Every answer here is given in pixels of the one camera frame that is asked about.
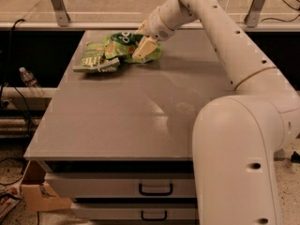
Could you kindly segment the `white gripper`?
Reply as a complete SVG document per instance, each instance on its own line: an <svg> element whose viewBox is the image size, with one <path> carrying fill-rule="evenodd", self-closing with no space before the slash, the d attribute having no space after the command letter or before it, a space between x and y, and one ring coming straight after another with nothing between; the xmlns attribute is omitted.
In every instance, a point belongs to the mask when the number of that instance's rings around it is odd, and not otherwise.
<svg viewBox="0 0 300 225"><path fill-rule="evenodd" d="M132 58L135 60L155 60L158 58L158 40L169 39L174 31L164 23L160 16L160 7L157 7L142 22L136 34L143 35L143 37L132 54Z"/></svg>

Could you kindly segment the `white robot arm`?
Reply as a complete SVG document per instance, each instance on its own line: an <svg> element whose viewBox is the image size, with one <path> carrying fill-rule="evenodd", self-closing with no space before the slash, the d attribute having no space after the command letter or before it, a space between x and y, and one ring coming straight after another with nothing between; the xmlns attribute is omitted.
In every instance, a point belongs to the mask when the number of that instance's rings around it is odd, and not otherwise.
<svg viewBox="0 0 300 225"><path fill-rule="evenodd" d="M192 159L201 225L282 225L276 151L300 131L300 97L218 0L167 0L138 29L144 58L181 25L201 22L234 95L197 115Z"/></svg>

